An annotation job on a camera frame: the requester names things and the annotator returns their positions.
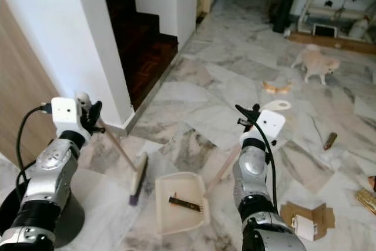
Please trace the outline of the dark brown comb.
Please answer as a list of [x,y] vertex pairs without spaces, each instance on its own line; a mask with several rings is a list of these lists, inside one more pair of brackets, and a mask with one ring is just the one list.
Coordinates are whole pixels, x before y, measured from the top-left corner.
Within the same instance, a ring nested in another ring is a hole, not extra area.
[[171,205],[182,206],[183,208],[193,210],[193,211],[197,211],[197,212],[203,211],[203,207],[200,206],[198,203],[185,202],[185,200],[182,200],[182,199],[174,197],[174,196],[169,197],[168,201],[169,201],[169,203],[171,203]]

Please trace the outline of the golden brown flat packet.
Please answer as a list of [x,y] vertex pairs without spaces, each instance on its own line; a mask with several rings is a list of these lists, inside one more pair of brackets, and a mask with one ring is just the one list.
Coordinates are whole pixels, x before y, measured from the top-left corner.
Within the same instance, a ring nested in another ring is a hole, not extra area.
[[376,195],[367,189],[360,189],[355,193],[355,199],[360,202],[367,210],[376,216]]

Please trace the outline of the white cluttered rack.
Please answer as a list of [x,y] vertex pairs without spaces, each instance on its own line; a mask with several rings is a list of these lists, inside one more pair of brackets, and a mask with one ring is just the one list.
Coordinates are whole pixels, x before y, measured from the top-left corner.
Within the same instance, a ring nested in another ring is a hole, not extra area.
[[295,0],[289,41],[376,55],[376,0]]

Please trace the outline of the small cream dog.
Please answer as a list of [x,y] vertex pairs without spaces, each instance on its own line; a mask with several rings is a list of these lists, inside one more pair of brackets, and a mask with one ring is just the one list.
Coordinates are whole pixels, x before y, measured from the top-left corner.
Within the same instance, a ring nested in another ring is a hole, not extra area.
[[295,68],[297,65],[302,65],[306,71],[304,82],[307,83],[310,76],[317,75],[320,77],[321,84],[326,85],[325,76],[337,70],[341,61],[338,58],[323,55],[319,46],[308,44],[298,53],[290,68]]

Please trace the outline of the cream long handled dustpan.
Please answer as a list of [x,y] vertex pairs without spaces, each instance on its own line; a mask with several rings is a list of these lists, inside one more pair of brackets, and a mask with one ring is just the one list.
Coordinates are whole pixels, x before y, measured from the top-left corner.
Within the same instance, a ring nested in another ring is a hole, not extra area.
[[[286,111],[292,104],[276,100],[260,106],[269,111]],[[196,172],[182,171],[156,179],[156,218],[159,234],[171,235],[197,229],[210,222],[209,193],[225,176],[234,180],[233,197],[241,219],[255,220],[260,225],[281,225],[276,202],[272,142],[255,138],[251,130],[241,133],[234,154],[224,160],[214,179],[206,183]],[[202,212],[169,203],[174,196],[203,207]]]

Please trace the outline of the black waste bin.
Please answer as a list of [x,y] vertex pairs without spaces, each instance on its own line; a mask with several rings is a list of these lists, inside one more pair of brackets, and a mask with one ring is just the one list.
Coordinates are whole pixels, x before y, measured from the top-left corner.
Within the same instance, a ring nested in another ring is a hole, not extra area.
[[3,200],[0,210],[0,251],[54,251],[66,246],[80,233],[85,211],[73,193],[64,208],[52,202],[31,200],[21,203],[25,182]]

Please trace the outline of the small brown cylinder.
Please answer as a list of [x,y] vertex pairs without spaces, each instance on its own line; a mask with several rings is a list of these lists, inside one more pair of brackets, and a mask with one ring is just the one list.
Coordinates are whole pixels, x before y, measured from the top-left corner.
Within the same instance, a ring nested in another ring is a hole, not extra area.
[[331,147],[333,147],[336,138],[338,137],[338,134],[335,132],[331,132],[327,136],[327,140],[325,140],[325,143],[323,143],[323,150],[329,150]]

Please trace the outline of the orange white floor toy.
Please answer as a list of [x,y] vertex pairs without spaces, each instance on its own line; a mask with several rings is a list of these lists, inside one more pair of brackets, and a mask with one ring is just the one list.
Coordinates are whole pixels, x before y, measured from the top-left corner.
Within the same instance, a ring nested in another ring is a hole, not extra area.
[[288,81],[283,87],[276,87],[266,81],[263,81],[263,89],[267,93],[290,93],[292,89],[292,81]]

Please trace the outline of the white paper roll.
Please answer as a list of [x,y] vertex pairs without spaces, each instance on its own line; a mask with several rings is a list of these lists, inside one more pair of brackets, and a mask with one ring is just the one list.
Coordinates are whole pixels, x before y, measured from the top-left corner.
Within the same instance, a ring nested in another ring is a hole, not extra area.
[[301,215],[295,215],[292,219],[292,227],[299,237],[308,241],[314,241],[315,235],[317,234],[317,224],[311,219]]

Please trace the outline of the wooden handled broom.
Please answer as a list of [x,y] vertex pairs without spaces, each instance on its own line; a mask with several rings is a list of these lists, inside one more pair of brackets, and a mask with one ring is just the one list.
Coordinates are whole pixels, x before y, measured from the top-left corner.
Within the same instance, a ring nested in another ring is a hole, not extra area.
[[[76,92],[75,98],[80,103],[82,109],[81,125],[86,129],[86,116],[89,107],[92,105],[88,93],[86,92]],[[105,123],[101,119],[101,125],[103,127],[103,133],[107,136],[110,143],[113,144],[120,157],[126,161],[132,171],[132,181],[130,186],[130,198],[129,205],[136,206],[139,203],[140,192],[142,191],[143,181],[145,181],[145,176],[147,173],[148,157],[143,157],[139,163],[134,164],[130,159],[129,155],[124,151],[121,146],[120,140],[113,135],[110,131],[107,131]]]

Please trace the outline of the dark wooden stairs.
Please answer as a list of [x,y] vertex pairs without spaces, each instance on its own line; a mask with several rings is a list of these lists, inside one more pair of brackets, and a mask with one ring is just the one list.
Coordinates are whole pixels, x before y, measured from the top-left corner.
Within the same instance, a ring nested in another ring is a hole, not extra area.
[[159,16],[136,10],[135,0],[106,0],[131,104],[139,109],[178,52],[178,38],[159,31]]

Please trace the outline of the brown cardboard piece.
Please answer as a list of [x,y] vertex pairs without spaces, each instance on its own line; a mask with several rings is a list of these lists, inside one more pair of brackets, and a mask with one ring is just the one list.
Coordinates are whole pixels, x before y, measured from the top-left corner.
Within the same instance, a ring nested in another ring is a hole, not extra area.
[[328,208],[325,203],[322,203],[322,205],[317,206],[312,210],[290,202],[285,203],[285,205],[282,205],[282,208],[280,208],[280,216],[286,224],[290,225],[293,231],[292,219],[295,215],[307,217],[317,224],[317,234],[315,235],[314,241],[325,237],[325,235],[327,235],[327,230],[335,227],[333,209]]

